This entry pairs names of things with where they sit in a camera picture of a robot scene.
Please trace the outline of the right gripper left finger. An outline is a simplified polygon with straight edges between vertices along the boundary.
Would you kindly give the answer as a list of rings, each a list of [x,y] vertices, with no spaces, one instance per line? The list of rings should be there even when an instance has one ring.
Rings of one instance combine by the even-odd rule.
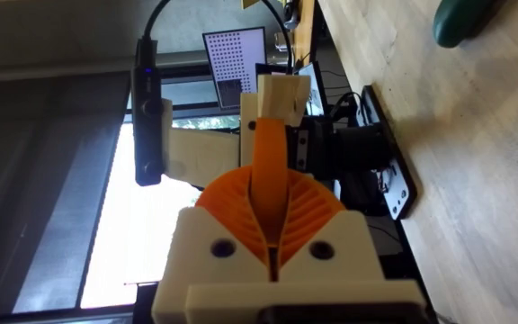
[[[249,202],[251,168],[220,176],[177,218],[165,288],[268,283],[267,246]]]

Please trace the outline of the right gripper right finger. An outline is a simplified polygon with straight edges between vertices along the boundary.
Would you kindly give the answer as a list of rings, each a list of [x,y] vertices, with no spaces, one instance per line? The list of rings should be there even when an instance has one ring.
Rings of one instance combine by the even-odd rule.
[[[368,223],[318,181],[291,170],[278,256],[280,282],[383,281]]]

